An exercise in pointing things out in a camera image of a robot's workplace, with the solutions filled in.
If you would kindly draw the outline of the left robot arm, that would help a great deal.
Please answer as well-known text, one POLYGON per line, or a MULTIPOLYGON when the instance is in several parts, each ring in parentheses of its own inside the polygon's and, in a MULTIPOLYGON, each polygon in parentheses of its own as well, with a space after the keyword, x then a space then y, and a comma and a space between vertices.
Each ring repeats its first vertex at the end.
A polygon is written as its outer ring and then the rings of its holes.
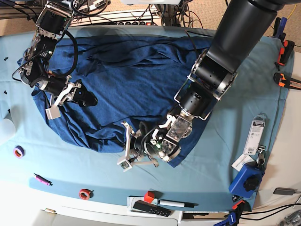
POLYGON ((180 140, 192 132, 194 119, 206 120, 231 87, 237 70, 288 0, 232 0, 219 23, 212 43, 196 59, 177 91, 178 106, 166 122, 139 137, 127 130, 125 159, 130 165, 158 159, 170 162, 180 153, 180 140))

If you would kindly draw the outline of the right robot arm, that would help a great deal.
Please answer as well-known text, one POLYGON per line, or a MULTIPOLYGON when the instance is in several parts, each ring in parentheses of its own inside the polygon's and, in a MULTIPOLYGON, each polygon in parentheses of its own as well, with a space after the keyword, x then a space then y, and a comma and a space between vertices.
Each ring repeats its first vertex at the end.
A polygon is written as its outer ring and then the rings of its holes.
POLYGON ((81 14, 76 9, 77 0, 49 0, 36 21, 37 30, 31 46, 25 51, 23 60, 16 70, 20 74, 19 81, 30 87, 38 87, 49 93, 55 104, 73 102, 81 107, 95 106, 97 98, 88 91, 81 80, 70 82, 71 73, 78 62, 78 44, 68 31, 72 19, 81 14), (59 41, 68 36, 74 48, 71 68, 65 73, 49 70, 49 61, 59 41))

